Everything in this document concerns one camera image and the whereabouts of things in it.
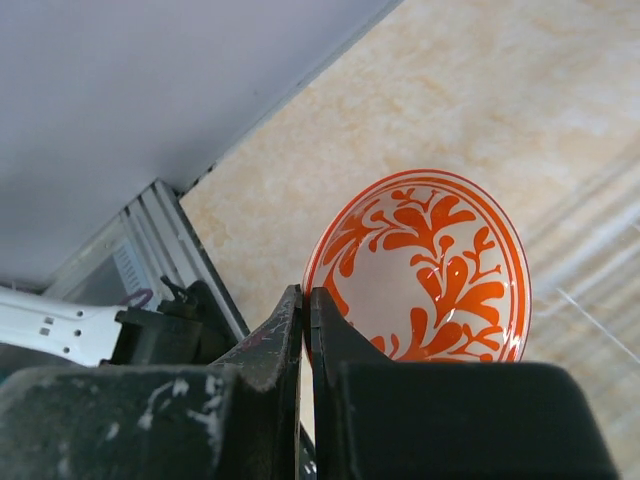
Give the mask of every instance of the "bowl rim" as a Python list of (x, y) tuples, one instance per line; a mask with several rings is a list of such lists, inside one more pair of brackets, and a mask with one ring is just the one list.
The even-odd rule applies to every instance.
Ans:
[(353, 208), (353, 206), (356, 205), (363, 197), (371, 193), (380, 185), (388, 182), (389, 180), (393, 180), (398, 177), (410, 176), (410, 175), (416, 175), (416, 174), (443, 175), (443, 176), (453, 177), (457, 181), (470, 184), (473, 188), (477, 189), (480, 193), (485, 195), (490, 200), (490, 203), (492, 204), (492, 206), (495, 206), (495, 208), (500, 212), (501, 216), (504, 218), (510, 230), (513, 231), (513, 234), (514, 234), (513, 237), (516, 240), (516, 242), (514, 243), (517, 243), (517, 246), (519, 247), (519, 251), (523, 260), (524, 273), (526, 274), (526, 275), (523, 275), (523, 278), (525, 279), (525, 282), (527, 284), (527, 288), (525, 289), (525, 297), (527, 299), (528, 308), (527, 308), (527, 311), (525, 312), (526, 332), (524, 333), (522, 346), (518, 349), (518, 353), (516, 354), (516, 357), (513, 360), (505, 360), (505, 361), (515, 361), (515, 362), (519, 361), (522, 358), (522, 355), (524, 354), (525, 348), (528, 343), (529, 331), (531, 330), (531, 311), (532, 311), (531, 273), (529, 271), (529, 262), (527, 260), (527, 255), (524, 250), (524, 246), (522, 245), (522, 240), (520, 239), (520, 236), (518, 235), (518, 231), (516, 230), (516, 227), (511, 221), (511, 218), (509, 217), (509, 215), (507, 215), (507, 213), (504, 211), (504, 209), (500, 206), (500, 204), (496, 201), (496, 199), (492, 195), (490, 195), (484, 188), (480, 187), (477, 183), (473, 182), (472, 180), (469, 180), (468, 178), (463, 177), (462, 175), (458, 175), (456, 173), (449, 172), (447, 170), (440, 170), (436, 168), (415, 168), (410, 170), (402, 170), (400, 172), (396, 172), (381, 178), (380, 180), (369, 185), (364, 190), (361, 190), (355, 197), (353, 197), (351, 201), (349, 201), (344, 207), (342, 207), (342, 209), (338, 212), (338, 214), (333, 218), (331, 223), (329, 223), (327, 228), (322, 232), (322, 235), (320, 236), (320, 238), (316, 242), (316, 245), (311, 251), (311, 255), (307, 260), (304, 275), (302, 278), (302, 294), (304, 298), (308, 299), (309, 296), (311, 295), (312, 282), (310, 280), (313, 278), (313, 275), (318, 269), (318, 262), (320, 261), (320, 255), (319, 255), (320, 252), (324, 251), (324, 248), (326, 247), (326, 244), (329, 238), (331, 237), (331, 235), (333, 234), (333, 232), (335, 231), (337, 225), (343, 220), (345, 215)]

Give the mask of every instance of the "ceramic bowl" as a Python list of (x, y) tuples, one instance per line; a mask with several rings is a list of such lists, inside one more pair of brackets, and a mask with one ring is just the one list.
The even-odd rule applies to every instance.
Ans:
[(517, 361), (531, 290), (516, 231), (484, 190), (439, 170), (371, 185), (316, 245), (302, 288), (398, 361)]

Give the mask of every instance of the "white plastic bracket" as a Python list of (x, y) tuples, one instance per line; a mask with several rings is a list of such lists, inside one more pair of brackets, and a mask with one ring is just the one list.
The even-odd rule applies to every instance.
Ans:
[(0, 342), (87, 367), (110, 360), (126, 307), (89, 307), (0, 287)]

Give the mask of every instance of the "marble floor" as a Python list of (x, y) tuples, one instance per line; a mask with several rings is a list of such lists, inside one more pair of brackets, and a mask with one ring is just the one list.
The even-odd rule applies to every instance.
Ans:
[[(466, 176), (529, 257), (524, 360), (570, 369), (625, 476), (640, 477), (638, 25), (634, 0), (402, 3), (182, 200), (249, 326), (367, 185), (411, 168)], [(303, 389), (312, 431), (308, 365)]]

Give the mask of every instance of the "white wall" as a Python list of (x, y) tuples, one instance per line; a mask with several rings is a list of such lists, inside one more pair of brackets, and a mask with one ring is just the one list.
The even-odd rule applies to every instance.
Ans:
[(46, 283), (157, 177), (187, 188), (394, 3), (5, 0), (0, 281)]

